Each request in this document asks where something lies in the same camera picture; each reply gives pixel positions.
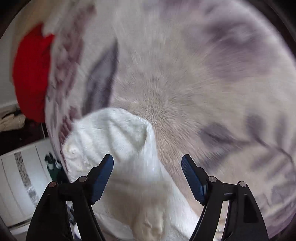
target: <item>round metal joint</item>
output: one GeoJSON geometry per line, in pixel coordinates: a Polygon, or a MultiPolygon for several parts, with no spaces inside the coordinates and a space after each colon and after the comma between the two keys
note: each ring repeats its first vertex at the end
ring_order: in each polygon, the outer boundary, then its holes
{"type": "Polygon", "coordinates": [[[53,188],[53,187],[55,187],[56,185],[57,185],[56,182],[50,182],[50,183],[48,184],[48,186],[49,186],[50,188],[53,188]]]}
{"type": "Polygon", "coordinates": [[[243,181],[239,182],[239,185],[240,185],[241,187],[243,187],[243,188],[245,188],[245,187],[247,186],[247,184],[246,184],[245,182],[243,182],[243,181]]]}
{"type": "Polygon", "coordinates": [[[85,182],[86,180],[87,180],[86,176],[82,176],[82,177],[78,178],[78,181],[81,183],[85,182]]]}
{"type": "Polygon", "coordinates": [[[209,181],[211,183],[215,183],[217,181],[217,178],[215,178],[215,177],[209,177],[209,181]]]}

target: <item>floral blanket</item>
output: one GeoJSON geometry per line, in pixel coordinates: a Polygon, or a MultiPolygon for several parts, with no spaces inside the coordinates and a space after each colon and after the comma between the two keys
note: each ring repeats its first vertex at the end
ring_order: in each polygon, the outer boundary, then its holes
{"type": "Polygon", "coordinates": [[[64,2],[46,98],[57,156],[75,119],[122,108],[152,124],[159,159],[198,215],[184,154],[222,182],[245,181],[269,236],[284,229],[296,212],[296,69],[276,29],[240,0],[64,2]]]}

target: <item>ribbed blue pad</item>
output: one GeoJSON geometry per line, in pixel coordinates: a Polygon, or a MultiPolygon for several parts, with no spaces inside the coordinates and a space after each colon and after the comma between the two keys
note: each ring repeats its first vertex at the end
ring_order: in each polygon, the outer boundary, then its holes
{"type": "Polygon", "coordinates": [[[185,156],[182,157],[181,166],[194,198],[203,203],[205,201],[203,186],[185,156]]]}
{"type": "Polygon", "coordinates": [[[105,186],[113,170],[113,164],[113,157],[109,155],[105,165],[102,167],[101,172],[93,185],[93,193],[91,197],[91,201],[93,203],[101,199],[105,186]]]}

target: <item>blue gripper pad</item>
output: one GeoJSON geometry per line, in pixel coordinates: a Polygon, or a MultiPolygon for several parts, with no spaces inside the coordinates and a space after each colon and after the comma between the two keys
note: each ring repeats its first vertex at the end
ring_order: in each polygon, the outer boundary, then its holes
{"type": "Polygon", "coordinates": [[[189,155],[184,155],[182,157],[181,166],[183,173],[187,179],[190,189],[193,193],[194,198],[201,204],[205,202],[205,192],[204,185],[199,180],[197,174],[195,173],[192,165],[195,165],[193,160],[189,155]]]}
{"type": "Polygon", "coordinates": [[[93,204],[101,199],[103,191],[113,170],[113,165],[113,157],[110,154],[106,154],[99,166],[96,167],[99,174],[93,182],[93,191],[91,196],[91,202],[93,204]]]}

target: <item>red pillow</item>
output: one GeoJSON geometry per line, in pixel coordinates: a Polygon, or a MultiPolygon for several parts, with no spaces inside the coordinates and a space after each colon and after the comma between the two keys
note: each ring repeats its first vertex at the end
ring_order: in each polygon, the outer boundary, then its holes
{"type": "Polygon", "coordinates": [[[54,35],[42,36],[43,24],[34,27],[20,42],[13,65],[17,101],[23,114],[44,122],[45,95],[50,68],[50,46],[54,35]]]}

